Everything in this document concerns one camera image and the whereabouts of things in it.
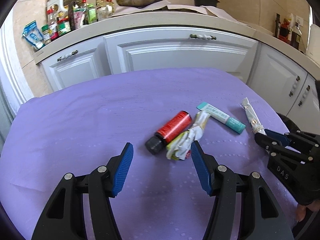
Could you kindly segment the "right hand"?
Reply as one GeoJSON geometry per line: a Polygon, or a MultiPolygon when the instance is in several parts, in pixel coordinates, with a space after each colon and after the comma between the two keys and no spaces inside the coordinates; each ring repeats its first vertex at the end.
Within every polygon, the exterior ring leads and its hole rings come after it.
{"type": "Polygon", "coordinates": [[[317,212],[320,209],[320,200],[315,200],[311,204],[304,206],[304,205],[297,205],[296,209],[296,221],[301,222],[306,216],[306,210],[309,209],[312,212],[317,212]]]}

